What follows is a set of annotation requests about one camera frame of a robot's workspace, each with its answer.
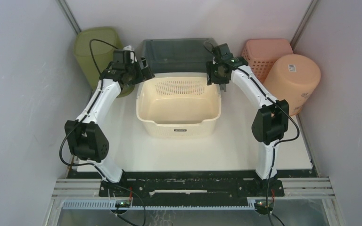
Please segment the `green perforated waste bin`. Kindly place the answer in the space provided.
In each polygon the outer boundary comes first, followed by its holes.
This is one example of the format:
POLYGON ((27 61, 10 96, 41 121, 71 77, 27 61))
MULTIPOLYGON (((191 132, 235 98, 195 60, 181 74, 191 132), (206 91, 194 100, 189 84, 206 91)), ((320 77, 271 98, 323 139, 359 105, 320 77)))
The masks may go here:
POLYGON ((73 54, 92 91, 97 88, 99 73, 113 60, 113 51, 122 49, 113 27, 96 27, 80 32, 75 39, 73 54))

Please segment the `cream perforated plastic basket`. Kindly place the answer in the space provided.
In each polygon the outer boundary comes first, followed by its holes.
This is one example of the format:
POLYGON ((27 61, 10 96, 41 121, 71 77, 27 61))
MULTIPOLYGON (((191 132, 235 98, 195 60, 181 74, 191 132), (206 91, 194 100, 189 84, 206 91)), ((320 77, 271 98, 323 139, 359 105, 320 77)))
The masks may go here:
POLYGON ((221 112, 220 87, 204 73, 158 73, 138 88, 136 115, 152 137, 207 137, 221 112))

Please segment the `pink perforated plastic basket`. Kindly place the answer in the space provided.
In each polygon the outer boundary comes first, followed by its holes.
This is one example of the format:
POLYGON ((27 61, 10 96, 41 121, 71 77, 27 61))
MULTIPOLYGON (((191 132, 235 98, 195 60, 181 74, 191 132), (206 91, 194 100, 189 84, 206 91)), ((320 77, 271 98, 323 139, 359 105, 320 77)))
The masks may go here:
POLYGON ((261 83, 264 83, 274 63, 290 54, 293 54, 293 50, 286 39, 251 39, 241 53, 261 83))

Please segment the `orange plastic bucket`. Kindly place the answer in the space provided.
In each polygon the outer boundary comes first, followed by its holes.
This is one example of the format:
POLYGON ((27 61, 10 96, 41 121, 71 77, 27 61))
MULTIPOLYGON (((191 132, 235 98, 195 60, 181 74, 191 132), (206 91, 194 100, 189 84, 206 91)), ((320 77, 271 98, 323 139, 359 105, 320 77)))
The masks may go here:
POLYGON ((278 100, 289 104, 289 115, 298 114, 321 80, 321 71, 311 59, 291 54, 280 57, 263 85, 278 100))

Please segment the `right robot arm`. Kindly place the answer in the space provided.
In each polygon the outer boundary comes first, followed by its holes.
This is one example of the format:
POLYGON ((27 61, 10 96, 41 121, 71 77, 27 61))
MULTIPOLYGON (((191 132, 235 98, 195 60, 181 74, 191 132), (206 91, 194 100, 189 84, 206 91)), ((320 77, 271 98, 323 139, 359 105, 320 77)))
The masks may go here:
POLYGON ((227 44, 213 46, 204 43, 204 48, 213 56, 206 63, 207 85, 216 84, 222 89, 230 82, 234 83, 257 108, 251 131, 259 143, 258 164, 255 169, 259 180, 254 182, 254 191, 260 196, 272 190, 269 180, 276 174, 275 159, 277 144, 288 130, 289 104, 278 100, 254 75, 243 57, 235 57, 227 44))

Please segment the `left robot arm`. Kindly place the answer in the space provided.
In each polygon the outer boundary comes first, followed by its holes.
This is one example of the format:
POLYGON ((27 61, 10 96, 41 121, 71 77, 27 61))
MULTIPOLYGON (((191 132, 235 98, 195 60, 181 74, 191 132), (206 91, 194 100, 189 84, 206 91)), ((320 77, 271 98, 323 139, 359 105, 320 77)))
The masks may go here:
POLYGON ((103 180, 111 182, 110 190, 117 196, 128 192, 122 180, 123 170, 108 157, 109 141, 100 127, 113 101, 125 86, 132 86, 154 78, 145 57, 137 59, 134 48, 126 46, 113 52, 113 60, 101 72, 97 88, 76 120, 65 123, 65 139, 70 153, 93 166, 103 180))

